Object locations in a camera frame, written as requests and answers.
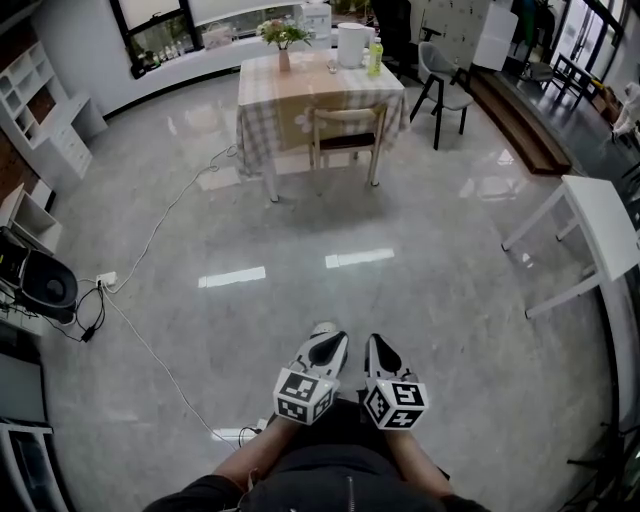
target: green bottle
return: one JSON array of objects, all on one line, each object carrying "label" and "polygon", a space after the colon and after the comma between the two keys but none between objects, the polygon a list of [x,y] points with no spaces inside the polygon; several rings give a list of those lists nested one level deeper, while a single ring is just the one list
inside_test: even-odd
[{"label": "green bottle", "polygon": [[380,44],[380,38],[376,37],[375,43],[369,48],[369,76],[380,76],[383,50]]}]

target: black speaker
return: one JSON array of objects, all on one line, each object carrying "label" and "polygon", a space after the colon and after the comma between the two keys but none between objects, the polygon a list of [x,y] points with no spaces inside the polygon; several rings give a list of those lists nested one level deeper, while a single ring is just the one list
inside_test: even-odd
[{"label": "black speaker", "polygon": [[28,310],[63,324],[73,321],[78,283],[73,272],[55,258],[30,251],[20,288],[20,302]]}]

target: white table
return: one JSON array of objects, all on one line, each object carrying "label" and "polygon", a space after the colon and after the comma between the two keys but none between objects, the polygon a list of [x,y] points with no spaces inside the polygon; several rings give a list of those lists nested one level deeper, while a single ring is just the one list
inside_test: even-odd
[{"label": "white table", "polygon": [[563,197],[574,216],[556,237],[562,240],[575,227],[580,226],[593,256],[592,268],[595,272],[560,295],[527,309],[527,318],[533,318],[596,286],[613,282],[640,263],[636,231],[613,184],[610,181],[577,176],[563,176],[562,184],[503,242],[502,248],[508,251]]}]

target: white kettle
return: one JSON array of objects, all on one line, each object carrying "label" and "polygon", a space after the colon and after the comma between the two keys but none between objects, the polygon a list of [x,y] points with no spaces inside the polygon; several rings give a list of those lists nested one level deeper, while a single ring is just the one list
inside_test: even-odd
[{"label": "white kettle", "polygon": [[358,23],[340,23],[338,25],[338,63],[343,68],[362,66],[364,47],[375,37],[373,28]]}]

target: glass door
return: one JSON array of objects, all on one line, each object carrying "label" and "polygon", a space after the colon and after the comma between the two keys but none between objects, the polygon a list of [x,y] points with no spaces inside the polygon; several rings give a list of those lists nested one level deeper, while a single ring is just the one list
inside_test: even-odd
[{"label": "glass door", "polygon": [[562,53],[602,78],[613,60],[625,0],[570,0],[552,63]]}]

